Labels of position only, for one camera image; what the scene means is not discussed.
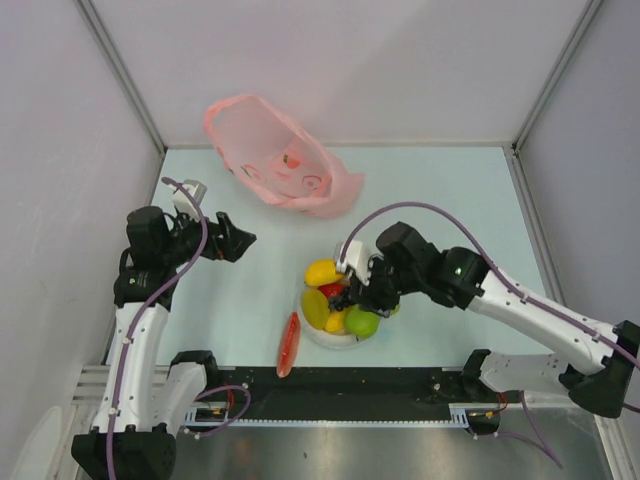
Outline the black fake grapes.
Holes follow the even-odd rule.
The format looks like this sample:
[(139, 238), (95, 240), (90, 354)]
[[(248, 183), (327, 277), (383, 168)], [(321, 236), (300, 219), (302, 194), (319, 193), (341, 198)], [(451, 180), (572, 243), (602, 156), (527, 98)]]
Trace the black fake grapes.
[(332, 295), (328, 302), (332, 311), (344, 311), (358, 303), (357, 294), (350, 286), (346, 286), (339, 293)]

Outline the red fake mango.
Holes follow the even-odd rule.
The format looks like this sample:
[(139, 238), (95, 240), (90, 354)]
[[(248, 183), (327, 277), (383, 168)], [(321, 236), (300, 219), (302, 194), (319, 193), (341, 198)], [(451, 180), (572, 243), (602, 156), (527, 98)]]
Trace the red fake mango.
[(339, 297), (346, 285), (340, 282), (334, 282), (331, 284), (326, 284), (319, 286), (317, 288), (328, 300), (334, 297)]

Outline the yellow fake mango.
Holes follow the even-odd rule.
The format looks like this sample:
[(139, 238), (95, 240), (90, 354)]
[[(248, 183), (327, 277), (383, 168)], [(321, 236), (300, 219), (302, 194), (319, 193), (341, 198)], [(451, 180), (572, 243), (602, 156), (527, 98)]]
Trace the yellow fake mango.
[(325, 258), (311, 263), (304, 273), (304, 282), (309, 287), (320, 287), (341, 281), (344, 274), (339, 272), (333, 259)]
[(333, 311), (329, 314), (324, 330), (331, 335), (347, 335), (345, 323), (348, 310)]

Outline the yellow green starfruit toy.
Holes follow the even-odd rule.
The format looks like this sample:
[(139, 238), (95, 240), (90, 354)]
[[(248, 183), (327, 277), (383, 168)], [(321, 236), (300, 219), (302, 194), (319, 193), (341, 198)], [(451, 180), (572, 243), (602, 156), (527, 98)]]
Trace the yellow green starfruit toy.
[(328, 299), (317, 289), (306, 290), (301, 297), (301, 308), (311, 327), (323, 330), (330, 316)]

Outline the white paper plate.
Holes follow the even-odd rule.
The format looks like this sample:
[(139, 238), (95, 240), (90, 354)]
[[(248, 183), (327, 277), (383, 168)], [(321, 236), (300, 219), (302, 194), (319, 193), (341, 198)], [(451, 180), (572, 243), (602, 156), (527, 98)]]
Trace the white paper plate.
[[(339, 281), (340, 283), (344, 283), (346, 286), (349, 286), (350, 283), (348, 281)], [(309, 289), (317, 289), (318, 287), (309, 287), (307, 285), (304, 285), (300, 291), (299, 294), (299, 300), (298, 300), (298, 304), (297, 304), (297, 313), (300, 316), (300, 322), (301, 322), (301, 329), (302, 332), (313, 342), (315, 342), (316, 344), (326, 347), (326, 348), (330, 348), (330, 349), (348, 349), (348, 348), (353, 348), (356, 347), (357, 345), (363, 343), (363, 342), (368, 342), (379, 330), (381, 323), (382, 323), (382, 317), (380, 317), (380, 324), (379, 324), (379, 328), (377, 330), (377, 332), (371, 336), (370, 338), (367, 339), (362, 339), (359, 338), (355, 335), (352, 335), (350, 333), (348, 333), (347, 335), (331, 335), (329, 333), (327, 333), (324, 329), (323, 330), (316, 330), (313, 327), (311, 327), (309, 325), (309, 323), (307, 322), (307, 320), (304, 317), (302, 308), (301, 308), (301, 297), (302, 294)]]

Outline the pink plastic bag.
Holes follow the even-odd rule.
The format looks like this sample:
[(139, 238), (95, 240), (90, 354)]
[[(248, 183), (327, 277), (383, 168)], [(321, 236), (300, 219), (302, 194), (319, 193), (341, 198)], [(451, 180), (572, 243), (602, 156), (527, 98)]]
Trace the pink plastic bag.
[(224, 167), (267, 205), (335, 218), (362, 191), (363, 173), (349, 172), (296, 120), (258, 95), (209, 106), (203, 130)]

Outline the red watermelon slice toy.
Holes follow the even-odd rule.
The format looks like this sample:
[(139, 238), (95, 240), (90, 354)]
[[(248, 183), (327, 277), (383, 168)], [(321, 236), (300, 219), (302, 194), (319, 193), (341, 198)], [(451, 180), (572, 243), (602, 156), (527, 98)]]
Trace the red watermelon slice toy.
[(301, 322), (298, 313), (292, 312), (285, 323), (279, 344), (276, 363), (278, 378), (285, 378), (290, 374), (297, 357), (300, 335)]

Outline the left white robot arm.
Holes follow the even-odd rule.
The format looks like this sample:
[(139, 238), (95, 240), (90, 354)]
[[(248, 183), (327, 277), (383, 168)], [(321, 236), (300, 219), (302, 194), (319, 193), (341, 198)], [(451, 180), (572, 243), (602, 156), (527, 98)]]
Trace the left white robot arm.
[(228, 215), (215, 220), (147, 206), (127, 217), (129, 246), (114, 283), (113, 359), (88, 432), (74, 437), (72, 458), (92, 479), (168, 479), (176, 438), (196, 398), (221, 391), (209, 350), (181, 351), (160, 390), (153, 389), (160, 341), (181, 273), (199, 258), (238, 261), (256, 242)]

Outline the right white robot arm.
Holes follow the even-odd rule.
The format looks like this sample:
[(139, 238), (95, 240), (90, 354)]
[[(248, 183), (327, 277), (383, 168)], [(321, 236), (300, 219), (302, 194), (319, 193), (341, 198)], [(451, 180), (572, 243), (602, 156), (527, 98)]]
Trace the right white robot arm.
[(473, 351), (461, 376), (469, 399), (530, 391), (566, 396), (605, 418), (625, 409), (637, 367), (638, 325), (582, 316), (523, 287), (472, 250), (438, 250), (403, 222), (383, 231), (376, 248), (371, 252), (355, 240), (337, 248), (336, 268), (350, 281), (346, 304), (388, 317), (401, 297), (422, 293), (445, 308), (498, 320), (549, 349), (547, 355)]

